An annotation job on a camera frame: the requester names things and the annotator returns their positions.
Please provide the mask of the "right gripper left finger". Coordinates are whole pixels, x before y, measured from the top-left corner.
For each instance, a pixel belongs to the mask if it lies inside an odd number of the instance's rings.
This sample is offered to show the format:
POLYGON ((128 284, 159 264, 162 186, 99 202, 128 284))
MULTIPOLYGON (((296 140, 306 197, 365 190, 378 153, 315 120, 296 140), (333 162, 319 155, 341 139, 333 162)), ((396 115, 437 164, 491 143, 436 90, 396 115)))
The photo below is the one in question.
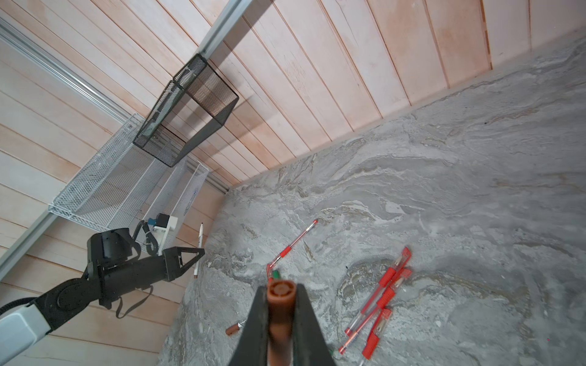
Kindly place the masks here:
POLYGON ((240 341, 230 366, 267 366, 269 342, 269 305, 267 287, 257 289, 240 341))

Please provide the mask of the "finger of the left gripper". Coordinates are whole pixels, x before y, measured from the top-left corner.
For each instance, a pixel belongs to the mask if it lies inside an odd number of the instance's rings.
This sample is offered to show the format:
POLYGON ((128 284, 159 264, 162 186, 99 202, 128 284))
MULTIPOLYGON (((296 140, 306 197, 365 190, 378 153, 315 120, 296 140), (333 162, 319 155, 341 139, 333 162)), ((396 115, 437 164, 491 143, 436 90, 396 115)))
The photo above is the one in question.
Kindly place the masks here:
POLYGON ((200 256, 202 258, 205 255, 205 250, 202 248, 179 247, 178 254, 180 264, 184 265, 186 262, 190 261, 194 257, 200 256))
POLYGON ((198 277, 199 269, 200 269, 200 264, 199 264, 200 260, 201 260, 201 257, 199 256, 199 257, 194 257, 190 261, 186 262, 180 268, 180 274, 184 275, 186 273, 191 273, 194 278, 198 277))

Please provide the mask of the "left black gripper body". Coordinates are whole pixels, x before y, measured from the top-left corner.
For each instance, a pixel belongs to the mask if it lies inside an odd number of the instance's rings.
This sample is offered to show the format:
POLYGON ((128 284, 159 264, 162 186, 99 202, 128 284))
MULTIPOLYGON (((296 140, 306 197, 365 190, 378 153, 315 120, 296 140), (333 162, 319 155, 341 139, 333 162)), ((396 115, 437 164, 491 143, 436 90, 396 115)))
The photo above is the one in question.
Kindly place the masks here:
POLYGON ((172 282, 183 275, 182 253, 180 249, 165 249, 163 257, 166 266, 166 281, 172 282))

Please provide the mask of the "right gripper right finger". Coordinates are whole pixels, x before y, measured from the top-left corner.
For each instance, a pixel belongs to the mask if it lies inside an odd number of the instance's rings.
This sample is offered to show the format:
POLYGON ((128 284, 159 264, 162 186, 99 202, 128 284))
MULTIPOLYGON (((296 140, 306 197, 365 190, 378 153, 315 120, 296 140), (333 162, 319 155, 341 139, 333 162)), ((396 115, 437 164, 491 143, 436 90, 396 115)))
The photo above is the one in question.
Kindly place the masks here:
POLYGON ((297 284, 292 344, 294 366, 336 365, 303 284, 297 284))

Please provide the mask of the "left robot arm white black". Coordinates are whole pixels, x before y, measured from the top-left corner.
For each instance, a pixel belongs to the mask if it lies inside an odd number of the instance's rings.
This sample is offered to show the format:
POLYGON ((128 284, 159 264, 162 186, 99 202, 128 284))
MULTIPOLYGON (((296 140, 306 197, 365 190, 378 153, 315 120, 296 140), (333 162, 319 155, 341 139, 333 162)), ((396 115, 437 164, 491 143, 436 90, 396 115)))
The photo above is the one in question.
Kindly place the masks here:
POLYGON ((175 246, 141 257, 141 245, 127 228, 90 237, 88 265, 79 278, 39 297, 26 297, 1 308, 1 363, 38 343, 97 301, 106 309, 136 290, 153 291, 157 282, 182 277, 205 254, 202 248, 175 246))

